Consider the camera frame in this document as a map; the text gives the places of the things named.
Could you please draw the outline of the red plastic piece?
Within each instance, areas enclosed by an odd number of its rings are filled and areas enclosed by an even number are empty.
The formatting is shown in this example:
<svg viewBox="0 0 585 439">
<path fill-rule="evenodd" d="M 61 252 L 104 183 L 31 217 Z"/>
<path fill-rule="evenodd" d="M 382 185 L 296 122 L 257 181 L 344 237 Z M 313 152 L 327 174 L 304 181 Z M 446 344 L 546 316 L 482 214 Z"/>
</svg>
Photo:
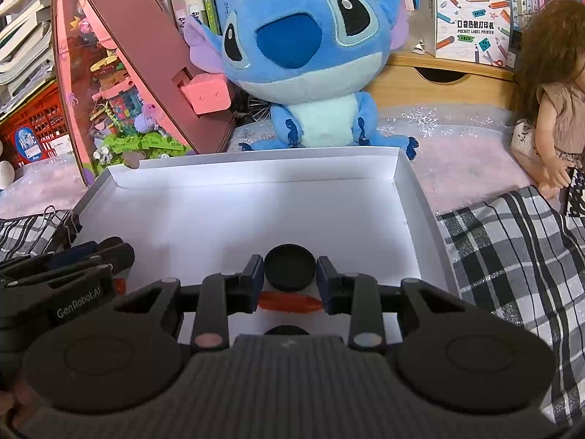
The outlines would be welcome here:
<svg viewBox="0 0 585 439">
<path fill-rule="evenodd" d="M 258 306 L 267 311 L 309 314 L 320 311 L 322 309 L 322 302 L 306 294 L 262 291 Z"/>
</svg>

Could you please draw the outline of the black round lid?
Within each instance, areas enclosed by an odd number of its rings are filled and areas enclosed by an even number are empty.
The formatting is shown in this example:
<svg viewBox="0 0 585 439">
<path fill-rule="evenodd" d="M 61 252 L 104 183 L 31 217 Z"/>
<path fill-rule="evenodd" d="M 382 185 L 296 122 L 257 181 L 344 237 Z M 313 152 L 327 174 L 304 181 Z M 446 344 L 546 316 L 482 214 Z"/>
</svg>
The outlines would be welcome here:
<svg viewBox="0 0 585 439">
<path fill-rule="evenodd" d="M 267 336 L 307 336 L 308 331 L 295 325 L 278 325 L 265 332 Z"/>
<path fill-rule="evenodd" d="M 274 289 L 283 292 L 308 288 L 314 279 L 315 267 L 313 254 L 296 244 L 274 247 L 264 260 L 266 280 Z"/>
</svg>

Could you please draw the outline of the black binder clip on box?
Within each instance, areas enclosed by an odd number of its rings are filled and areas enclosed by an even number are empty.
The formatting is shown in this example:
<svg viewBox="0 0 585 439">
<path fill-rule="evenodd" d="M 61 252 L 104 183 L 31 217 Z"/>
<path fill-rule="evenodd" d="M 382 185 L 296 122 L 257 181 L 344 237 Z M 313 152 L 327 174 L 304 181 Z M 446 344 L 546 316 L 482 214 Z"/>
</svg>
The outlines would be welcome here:
<svg viewBox="0 0 585 439">
<path fill-rule="evenodd" d="M 73 210 L 59 210 L 54 205 L 46 207 L 43 219 L 52 229 L 50 240 L 59 246 L 71 247 L 82 229 L 78 214 Z"/>
</svg>

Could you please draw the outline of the white cardboard box tray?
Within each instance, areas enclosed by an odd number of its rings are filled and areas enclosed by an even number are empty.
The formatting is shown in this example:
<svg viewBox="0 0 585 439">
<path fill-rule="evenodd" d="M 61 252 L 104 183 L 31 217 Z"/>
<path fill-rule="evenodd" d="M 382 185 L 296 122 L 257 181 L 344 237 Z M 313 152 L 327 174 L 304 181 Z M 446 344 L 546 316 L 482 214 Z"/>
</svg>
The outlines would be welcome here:
<svg viewBox="0 0 585 439">
<path fill-rule="evenodd" d="M 81 242 L 118 236 L 135 263 L 129 295 L 82 318 L 93 335 L 138 342 L 160 330 L 155 310 L 212 274 L 295 244 L 343 274 L 397 286 L 418 278 L 457 293 L 453 268 L 411 162 L 396 148 L 296 149 L 142 162 L 106 169 L 75 207 Z"/>
</svg>

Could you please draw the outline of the Doraemon plush toy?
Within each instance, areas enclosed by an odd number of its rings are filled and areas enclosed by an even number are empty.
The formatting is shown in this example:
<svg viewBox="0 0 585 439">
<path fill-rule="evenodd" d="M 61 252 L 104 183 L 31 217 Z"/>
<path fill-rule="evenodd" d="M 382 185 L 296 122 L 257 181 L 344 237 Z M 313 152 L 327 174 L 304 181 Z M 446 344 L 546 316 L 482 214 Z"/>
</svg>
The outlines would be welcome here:
<svg viewBox="0 0 585 439">
<path fill-rule="evenodd" d="M 6 160 L 0 161 L 0 190 L 3 191 L 9 187 L 15 180 L 15 169 L 11 162 Z"/>
</svg>

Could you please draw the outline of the red plastic basket left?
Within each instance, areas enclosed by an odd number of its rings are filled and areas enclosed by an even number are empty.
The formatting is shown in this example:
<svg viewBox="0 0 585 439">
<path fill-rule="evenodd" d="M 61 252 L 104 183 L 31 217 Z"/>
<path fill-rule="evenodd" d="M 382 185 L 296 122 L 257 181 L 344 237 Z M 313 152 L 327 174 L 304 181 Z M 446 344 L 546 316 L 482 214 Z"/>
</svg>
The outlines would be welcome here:
<svg viewBox="0 0 585 439">
<path fill-rule="evenodd" d="M 14 169 L 73 152 L 55 82 L 1 123 L 1 142 L 2 158 Z"/>
</svg>

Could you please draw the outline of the black white plaid cloth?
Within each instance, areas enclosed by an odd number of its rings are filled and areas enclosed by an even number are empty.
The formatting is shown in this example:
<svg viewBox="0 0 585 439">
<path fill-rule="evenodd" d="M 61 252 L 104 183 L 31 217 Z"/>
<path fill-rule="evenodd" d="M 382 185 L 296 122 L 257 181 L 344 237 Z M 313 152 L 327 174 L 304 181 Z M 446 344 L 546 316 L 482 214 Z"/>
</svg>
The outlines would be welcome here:
<svg viewBox="0 0 585 439">
<path fill-rule="evenodd" d="M 369 397 L 311 397 L 301 422 L 310 438 L 538 438 L 584 410 L 584 224 L 563 218 L 531 187 L 504 193 L 435 218 L 463 297 L 528 328 L 556 356 L 552 389 L 524 423 L 475 426 L 428 420 L 397 384 L 373 383 Z M 266 389 L 240 393 L 211 411 L 189 379 L 178 396 L 118 422 L 67 419 L 42 409 L 25 438 L 257 438 L 237 414 L 273 413 Z"/>
</svg>

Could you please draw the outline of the pink triangular miniature house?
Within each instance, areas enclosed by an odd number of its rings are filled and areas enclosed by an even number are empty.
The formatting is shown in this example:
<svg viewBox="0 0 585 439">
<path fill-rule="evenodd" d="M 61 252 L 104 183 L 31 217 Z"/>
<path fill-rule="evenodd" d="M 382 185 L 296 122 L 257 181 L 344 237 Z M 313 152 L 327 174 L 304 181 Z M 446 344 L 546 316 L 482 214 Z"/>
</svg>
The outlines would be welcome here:
<svg viewBox="0 0 585 439">
<path fill-rule="evenodd" d="M 81 177 L 215 154 L 235 129 L 229 86 L 189 60 L 159 0 L 52 0 L 53 52 Z"/>
</svg>

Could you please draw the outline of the stack of books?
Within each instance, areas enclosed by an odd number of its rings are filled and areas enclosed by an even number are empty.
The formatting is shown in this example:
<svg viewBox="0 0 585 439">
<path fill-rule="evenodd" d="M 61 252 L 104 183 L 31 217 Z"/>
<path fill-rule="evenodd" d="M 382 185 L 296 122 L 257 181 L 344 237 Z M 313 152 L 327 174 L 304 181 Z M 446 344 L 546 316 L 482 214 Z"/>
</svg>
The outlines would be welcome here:
<svg viewBox="0 0 585 439">
<path fill-rule="evenodd" d="M 53 71 L 52 0 L 1 0 L 1 115 Z"/>
</svg>

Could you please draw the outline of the wooden drawer box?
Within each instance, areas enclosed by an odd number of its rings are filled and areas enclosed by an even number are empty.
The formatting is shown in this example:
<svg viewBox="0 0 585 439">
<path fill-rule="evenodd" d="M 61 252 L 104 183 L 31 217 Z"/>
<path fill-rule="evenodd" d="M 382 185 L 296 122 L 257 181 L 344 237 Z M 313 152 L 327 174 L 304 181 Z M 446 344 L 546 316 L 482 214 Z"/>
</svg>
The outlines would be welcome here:
<svg viewBox="0 0 585 439">
<path fill-rule="evenodd" d="M 381 107 L 453 103 L 510 110 L 514 81 L 505 68 L 399 50 L 366 91 Z"/>
</svg>

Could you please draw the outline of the blue Stitch plush toy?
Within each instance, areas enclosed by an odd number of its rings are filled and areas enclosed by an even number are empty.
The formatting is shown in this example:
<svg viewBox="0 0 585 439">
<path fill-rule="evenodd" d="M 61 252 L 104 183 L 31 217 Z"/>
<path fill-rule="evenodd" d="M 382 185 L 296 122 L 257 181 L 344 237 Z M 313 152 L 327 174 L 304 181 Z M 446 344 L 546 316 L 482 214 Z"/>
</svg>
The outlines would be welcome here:
<svg viewBox="0 0 585 439">
<path fill-rule="evenodd" d="M 195 67 L 268 102 L 275 135 L 242 150 L 379 146 L 415 158 L 416 138 L 379 132 L 365 89 L 408 40 L 404 0 L 235 0 L 221 35 L 190 16 L 184 40 Z"/>
</svg>

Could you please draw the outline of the white label printer box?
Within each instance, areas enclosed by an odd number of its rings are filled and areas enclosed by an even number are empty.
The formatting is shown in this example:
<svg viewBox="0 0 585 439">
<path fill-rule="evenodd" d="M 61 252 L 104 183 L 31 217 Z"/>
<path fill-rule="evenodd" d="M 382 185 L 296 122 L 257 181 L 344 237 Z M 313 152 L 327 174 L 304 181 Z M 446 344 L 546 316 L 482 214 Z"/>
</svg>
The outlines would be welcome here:
<svg viewBox="0 0 585 439">
<path fill-rule="evenodd" d="M 432 57 L 505 67 L 512 32 L 506 0 L 419 0 L 422 47 Z"/>
</svg>

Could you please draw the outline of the brown haired baby doll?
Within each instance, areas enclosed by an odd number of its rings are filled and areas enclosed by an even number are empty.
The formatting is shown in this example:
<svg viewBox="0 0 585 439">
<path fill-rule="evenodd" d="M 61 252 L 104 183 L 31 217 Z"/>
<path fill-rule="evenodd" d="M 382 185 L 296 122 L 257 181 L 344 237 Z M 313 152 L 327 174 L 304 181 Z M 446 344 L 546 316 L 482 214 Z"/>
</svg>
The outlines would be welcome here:
<svg viewBox="0 0 585 439">
<path fill-rule="evenodd" d="M 511 151 L 552 199 L 584 165 L 584 4 L 551 0 L 522 32 Z"/>
</svg>

